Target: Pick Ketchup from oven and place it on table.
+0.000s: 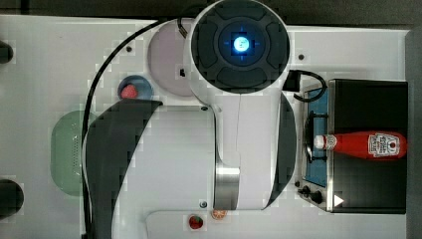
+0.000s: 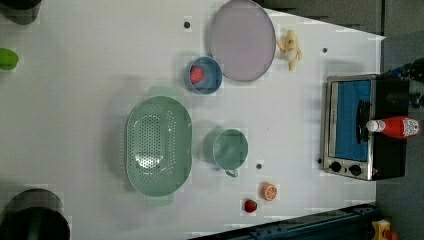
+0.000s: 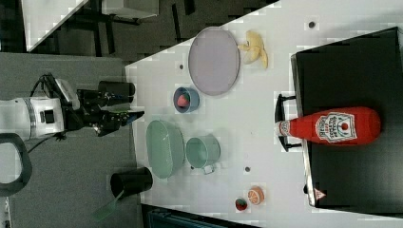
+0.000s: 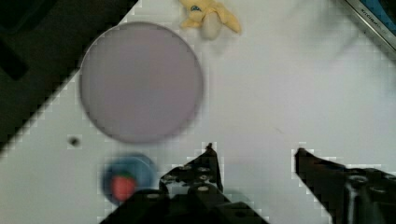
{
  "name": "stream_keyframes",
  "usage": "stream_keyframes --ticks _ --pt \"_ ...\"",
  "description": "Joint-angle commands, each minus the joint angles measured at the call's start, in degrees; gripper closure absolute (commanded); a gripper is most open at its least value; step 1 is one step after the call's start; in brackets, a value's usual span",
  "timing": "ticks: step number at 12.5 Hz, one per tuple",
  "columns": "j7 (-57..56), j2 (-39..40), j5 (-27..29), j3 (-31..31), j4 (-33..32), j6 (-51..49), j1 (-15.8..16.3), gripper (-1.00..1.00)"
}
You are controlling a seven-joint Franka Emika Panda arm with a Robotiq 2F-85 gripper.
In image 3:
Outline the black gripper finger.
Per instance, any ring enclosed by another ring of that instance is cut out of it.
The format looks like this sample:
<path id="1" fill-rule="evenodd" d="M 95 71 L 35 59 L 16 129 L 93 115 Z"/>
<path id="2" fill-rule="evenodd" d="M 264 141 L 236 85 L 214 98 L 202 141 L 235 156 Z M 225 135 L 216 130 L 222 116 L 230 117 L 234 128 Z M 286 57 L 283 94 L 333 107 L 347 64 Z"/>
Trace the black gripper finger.
<path id="1" fill-rule="evenodd" d="M 108 105 L 130 104 L 134 99 L 133 96 L 115 93 L 107 93 L 105 98 Z"/>
<path id="2" fill-rule="evenodd" d="M 120 113 L 121 126 L 125 126 L 140 119 L 144 115 L 143 111 L 125 111 Z"/>

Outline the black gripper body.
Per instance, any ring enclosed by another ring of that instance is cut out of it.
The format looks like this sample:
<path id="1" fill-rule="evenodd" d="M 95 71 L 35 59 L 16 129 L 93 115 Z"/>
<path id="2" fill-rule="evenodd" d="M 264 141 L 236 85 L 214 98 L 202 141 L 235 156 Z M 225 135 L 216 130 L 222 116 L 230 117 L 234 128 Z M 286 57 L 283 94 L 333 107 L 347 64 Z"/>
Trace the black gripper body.
<path id="1" fill-rule="evenodd" d="M 80 107 L 65 111 L 65 131 L 76 131 L 84 127 L 93 127 L 98 137 L 103 137 L 121 127 L 120 113 L 104 110 L 108 92 L 95 90 L 78 90 Z"/>

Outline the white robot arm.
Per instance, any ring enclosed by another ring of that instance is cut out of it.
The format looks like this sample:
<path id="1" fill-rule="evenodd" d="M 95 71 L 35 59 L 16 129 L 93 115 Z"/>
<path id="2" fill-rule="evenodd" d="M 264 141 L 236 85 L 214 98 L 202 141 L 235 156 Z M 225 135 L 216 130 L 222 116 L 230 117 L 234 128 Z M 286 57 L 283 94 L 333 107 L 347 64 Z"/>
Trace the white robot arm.
<path id="1" fill-rule="evenodd" d="M 103 137 L 140 119 L 144 113 L 113 110 L 133 101 L 131 83 L 101 81 L 98 88 L 73 89 L 62 79 L 47 74 L 35 84 L 43 96 L 29 95 L 1 103 L 1 195 L 9 197 L 29 182 L 32 165 L 26 142 L 40 143 L 54 137 L 63 140 L 71 131 L 91 127 Z"/>

